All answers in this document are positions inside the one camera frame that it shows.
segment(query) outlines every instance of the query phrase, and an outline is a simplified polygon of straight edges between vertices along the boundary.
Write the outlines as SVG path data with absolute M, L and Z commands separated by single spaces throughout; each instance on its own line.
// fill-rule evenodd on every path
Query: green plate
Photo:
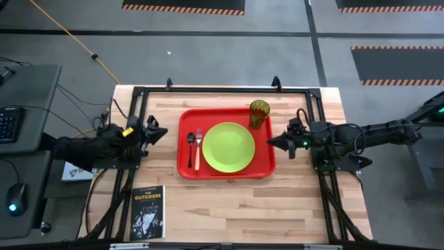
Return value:
M 232 122 L 217 124 L 203 138 L 203 156 L 215 170 L 241 171 L 255 155 L 255 140 L 246 128 Z

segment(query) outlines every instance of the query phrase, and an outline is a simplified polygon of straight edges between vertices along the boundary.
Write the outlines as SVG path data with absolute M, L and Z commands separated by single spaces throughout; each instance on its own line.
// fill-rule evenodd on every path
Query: yellow sticker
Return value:
M 124 132 L 122 132 L 122 135 L 126 137 L 127 135 L 131 134 L 134 131 L 133 128 L 127 128 Z

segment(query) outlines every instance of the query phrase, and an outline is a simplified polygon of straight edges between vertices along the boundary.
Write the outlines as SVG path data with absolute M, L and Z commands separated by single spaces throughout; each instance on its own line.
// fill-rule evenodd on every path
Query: glass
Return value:
M 266 101 L 256 100 L 250 104 L 250 128 L 259 129 L 270 115 L 270 106 Z

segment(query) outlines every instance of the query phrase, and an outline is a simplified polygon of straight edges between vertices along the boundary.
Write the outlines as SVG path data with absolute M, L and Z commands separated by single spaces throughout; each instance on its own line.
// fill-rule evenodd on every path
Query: floor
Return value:
M 347 121 L 362 125 L 403 118 L 444 90 L 362 86 L 350 53 L 351 46 L 364 45 L 442 46 L 444 12 L 341 14 L 335 0 L 246 0 L 246 15 L 233 17 L 122 10 L 121 2 L 38 1 L 68 29 L 112 31 L 78 38 L 123 84 L 164 84 L 169 77 L 184 85 L 269 85 L 278 75 L 284 85 L 340 88 Z M 10 1 L 0 12 L 1 56 L 62 65 L 59 84 L 84 101 L 103 103 L 112 95 L 112 79 L 68 36 L 7 34 L 5 28 L 58 29 L 27 0 Z M 123 31 L 145 32 L 124 36 Z M 81 107 L 90 117 L 104 109 Z M 89 128 L 59 92 L 51 109 L 80 129 Z M 54 136 L 76 133 L 55 117 L 45 130 Z M 374 160 L 361 175 L 374 238 L 442 249 L 444 201 L 404 201 L 423 188 L 407 148 L 385 145 L 365 155 Z M 60 172 L 52 174 L 57 180 Z M 54 181 L 50 188 L 60 185 Z M 44 217 L 53 225 L 49 234 L 35 231 L 0 245 L 74 239 L 86 195 L 85 188 L 79 190 L 72 198 L 50 200 Z

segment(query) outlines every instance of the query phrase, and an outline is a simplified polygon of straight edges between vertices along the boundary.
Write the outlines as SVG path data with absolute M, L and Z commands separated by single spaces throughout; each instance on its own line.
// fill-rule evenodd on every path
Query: fork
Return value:
M 198 128 L 196 131 L 196 142 L 197 142 L 197 150 L 196 150 L 196 161 L 194 162 L 194 170 L 199 171 L 200 165 L 200 142 L 202 141 L 202 129 Z

